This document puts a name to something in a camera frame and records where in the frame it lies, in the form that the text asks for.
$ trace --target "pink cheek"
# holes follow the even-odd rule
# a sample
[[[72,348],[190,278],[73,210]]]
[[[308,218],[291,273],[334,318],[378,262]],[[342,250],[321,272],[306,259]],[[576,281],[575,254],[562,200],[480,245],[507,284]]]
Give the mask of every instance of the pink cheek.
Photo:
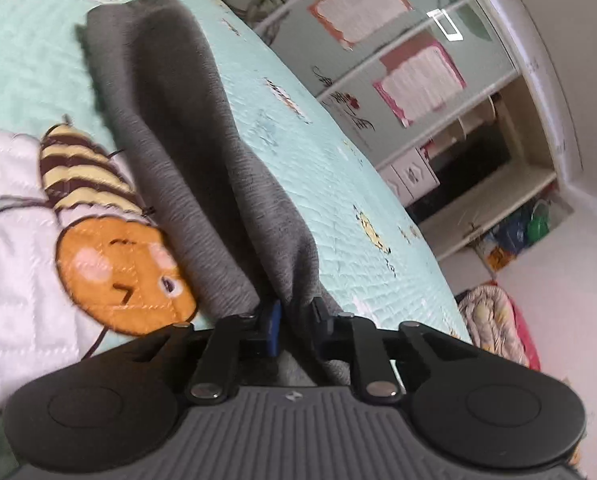
[[[149,252],[156,264],[163,270],[176,269],[176,262],[172,255],[161,244],[152,243],[149,245]]]
[[[92,247],[80,249],[74,256],[72,265],[88,282],[106,282],[112,277],[112,264]]]

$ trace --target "gray cloth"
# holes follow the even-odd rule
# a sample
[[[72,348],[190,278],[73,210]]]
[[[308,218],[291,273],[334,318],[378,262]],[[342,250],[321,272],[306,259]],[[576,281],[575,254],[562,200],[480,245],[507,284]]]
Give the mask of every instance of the gray cloth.
[[[268,379],[309,384],[309,303],[339,307],[303,218],[238,134],[200,26],[178,0],[134,0],[91,10],[83,39],[110,129],[200,309],[218,319],[279,298],[302,367],[286,354]],[[319,370],[345,380],[340,366],[309,375]]]

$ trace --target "patterned bedding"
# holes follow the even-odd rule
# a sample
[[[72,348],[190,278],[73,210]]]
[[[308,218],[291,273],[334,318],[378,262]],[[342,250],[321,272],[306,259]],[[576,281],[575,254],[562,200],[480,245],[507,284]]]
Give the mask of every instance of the patterned bedding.
[[[71,258],[79,276],[93,282],[101,268],[116,272],[124,261],[101,263],[96,251],[80,250],[78,237],[77,250],[60,253],[66,232],[79,234],[70,230],[77,224],[95,225],[89,235],[120,230],[119,251],[139,233],[147,264],[130,270],[137,283],[157,273],[162,286],[149,301],[172,311],[156,323],[195,313],[98,112],[83,57],[85,14],[115,1],[127,0],[0,0],[0,408],[21,383],[152,327],[146,315],[150,322],[114,332],[85,308],[83,294],[96,294],[96,287],[79,288],[62,259]],[[221,0],[181,1],[207,35],[240,134],[312,231],[321,281],[338,303],[383,328],[417,319],[469,340],[419,230],[328,113]],[[62,129],[48,132],[55,125]],[[66,173],[79,157],[81,169]],[[56,183],[70,179],[80,192],[56,195]],[[194,322],[208,325],[202,312]],[[0,477],[14,463],[0,428]]]

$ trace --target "white drawer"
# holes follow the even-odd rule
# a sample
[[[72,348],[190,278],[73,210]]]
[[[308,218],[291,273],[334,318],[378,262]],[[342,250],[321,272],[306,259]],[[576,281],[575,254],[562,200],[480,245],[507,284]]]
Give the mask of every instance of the white drawer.
[[[439,180],[421,153],[415,148],[403,153],[392,163],[414,200],[438,186]]]
[[[412,197],[412,194],[407,190],[407,187],[397,175],[397,172],[394,171],[392,166],[388,166],[387,168],[380,170],[379,175],[385,181],[387,187],[392,190],[392,193],[397,196],[397,199],[399,199],[399,202],[403,206],[406,206],[414,201],[414,197]]]

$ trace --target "gray ribbed panel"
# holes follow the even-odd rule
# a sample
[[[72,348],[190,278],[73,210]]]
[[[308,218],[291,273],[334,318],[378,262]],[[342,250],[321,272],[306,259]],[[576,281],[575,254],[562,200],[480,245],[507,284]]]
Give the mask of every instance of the gray ribbed panel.
[[[303,397],[293,402],[292,392]],[[247,386],[225,404],[190,410],[165,446],[132,465],[85,476],[24,466],[11,480],[512,478],[448,462],[418,442],[395,410],[361,403],[348,388]],[[516,478],[578,480],[563,467]]]

